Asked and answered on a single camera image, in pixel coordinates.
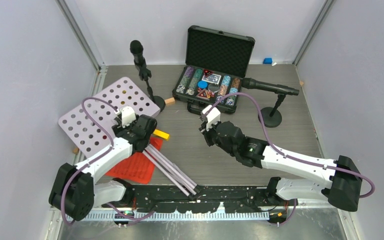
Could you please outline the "black round-base mic stand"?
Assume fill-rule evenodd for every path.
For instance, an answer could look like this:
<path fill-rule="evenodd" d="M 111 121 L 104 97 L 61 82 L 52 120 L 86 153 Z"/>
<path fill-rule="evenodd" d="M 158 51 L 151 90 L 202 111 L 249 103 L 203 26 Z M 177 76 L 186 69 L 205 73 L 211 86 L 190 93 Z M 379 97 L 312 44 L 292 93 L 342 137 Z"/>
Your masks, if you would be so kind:
<path fill-rule="evenodd" d="M 138 70 L 138 76 L 140 80 L 146 83 L 146 89 L 149 94 L 149 98 L 152 100 L 153 103 L 155 103 L 159 107 L 160 112 L 162 112 L 166 107 L 166 103 L 162 97 L 158 95 L 154 95 L 154 91 L 149 83 L 149 79 L 152 77 L 151 71 L 147 68 L 147 65 L 145 62 L 142 64 L 135 62 L 134 65 Z"/>
<path fill-rule="evenodd" d="M 264 107 L 260 110 L 262 117 L 258 117 L 258 120 L 263 121 L 265 127 L 276 128 L 281 124 L 283 118 L 278 108 L 285 98 L 286 95 L 278 94 L 274 107 Z"/>

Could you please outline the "black microphone plain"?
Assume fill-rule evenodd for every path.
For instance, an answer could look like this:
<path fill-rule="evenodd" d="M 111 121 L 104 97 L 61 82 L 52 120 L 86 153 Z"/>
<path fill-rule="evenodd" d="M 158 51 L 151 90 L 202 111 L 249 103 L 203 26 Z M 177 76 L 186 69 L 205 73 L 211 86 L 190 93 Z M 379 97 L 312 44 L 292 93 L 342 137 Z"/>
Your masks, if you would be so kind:
<path fill-rule="evenodd" d="M 272 92 L 278 95 L 298 96 L 300 93 L 298 89 L 295 89 L 289 86 L 262 82 L 262 81 L 255 80 L 253 78 L 243 78 L 242 87 L 246 89 L 255 89 L 255 90 Z"/>

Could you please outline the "red sheet music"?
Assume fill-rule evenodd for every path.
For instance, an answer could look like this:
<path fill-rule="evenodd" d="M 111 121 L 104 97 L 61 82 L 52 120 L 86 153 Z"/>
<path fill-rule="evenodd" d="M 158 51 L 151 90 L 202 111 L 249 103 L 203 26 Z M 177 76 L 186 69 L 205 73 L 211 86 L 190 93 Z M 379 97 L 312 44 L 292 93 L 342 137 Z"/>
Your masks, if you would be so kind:
<path fill-rule="evenodd" d="M 153 176 L 155 165 L 141 152 L 122 160 L 105 175 L 139 184 L 148 184 Z"/>

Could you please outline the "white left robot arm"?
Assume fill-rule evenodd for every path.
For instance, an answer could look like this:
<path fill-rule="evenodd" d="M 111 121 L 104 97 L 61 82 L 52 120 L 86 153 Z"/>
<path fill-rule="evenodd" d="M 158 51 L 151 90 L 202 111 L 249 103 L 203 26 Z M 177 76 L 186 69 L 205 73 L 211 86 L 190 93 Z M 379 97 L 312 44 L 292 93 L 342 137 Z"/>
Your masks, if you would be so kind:
<path fill-rule="evenodd" d="M 121 182 L 97 182 L 115 165 L 142 152 L 150 144 L 156 127 L 157 120 L 144 114 L 136 115 L 126 126 L 114 125 L 115 136 L 109 137 L 109 145 L 76 165 L 64 163 L 59 167 L 49 194 L 49 204 L 74 221 L 81 221 L 93 207 L 107 202 L 128 207 L 133 202 L 133 193 Z"/>

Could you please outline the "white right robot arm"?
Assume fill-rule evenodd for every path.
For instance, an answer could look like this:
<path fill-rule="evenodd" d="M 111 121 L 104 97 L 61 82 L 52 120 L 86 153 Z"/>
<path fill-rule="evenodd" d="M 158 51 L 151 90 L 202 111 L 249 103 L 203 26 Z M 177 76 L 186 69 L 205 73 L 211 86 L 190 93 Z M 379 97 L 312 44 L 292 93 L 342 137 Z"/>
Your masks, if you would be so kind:
<path fill-rule="evenodd" d="M 313 199 L 327 201 L 348 211 L 358 210 L 363 179 L 353 160 L 311 157 L 277 148 L 266 140 L 249 137 L 233 123 L 218 121 L 199 128 L 208 146 L 216 145 L 246 167 L 277 170 L 298 176 L 298 180 L 272 177 L 265 198 L 271 205 L 283 200 Z"/>

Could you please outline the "lilac tripod music stand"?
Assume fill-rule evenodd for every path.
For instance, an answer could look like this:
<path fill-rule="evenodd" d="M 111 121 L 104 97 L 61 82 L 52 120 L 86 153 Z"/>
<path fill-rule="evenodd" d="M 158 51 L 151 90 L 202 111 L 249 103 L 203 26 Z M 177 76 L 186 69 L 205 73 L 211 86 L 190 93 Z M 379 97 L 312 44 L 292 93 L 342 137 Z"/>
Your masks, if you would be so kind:
<path fill-rule="evenodd" d="M 114 109 L 132 107 L 136 114 L 155 118 L 160 108 L 129 78 L 116 82 L 78 105 L 59 118 L 61 129 L 87 157 L 101 151 L 114 137 L 113 126 L 118 124 Z M 139 184 L 150 182 L 155 166 L 142 153 L 136 153 L 111 168 L 106 175 Z"/>

